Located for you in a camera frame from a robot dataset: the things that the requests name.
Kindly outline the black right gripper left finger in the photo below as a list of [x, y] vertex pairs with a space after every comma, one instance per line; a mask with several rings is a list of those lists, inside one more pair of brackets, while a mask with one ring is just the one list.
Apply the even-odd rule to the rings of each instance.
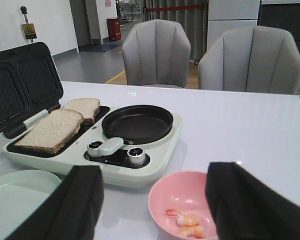
[[97, 165], [74, 166], [9, 240], [92, 240], [104, 200]]

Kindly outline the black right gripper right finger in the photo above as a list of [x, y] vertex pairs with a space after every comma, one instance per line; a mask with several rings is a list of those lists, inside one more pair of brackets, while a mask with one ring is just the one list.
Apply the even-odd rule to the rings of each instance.
[[205, 196], [220, 240], [300, 240], [300, 207], [234, 162], [212, 162]]

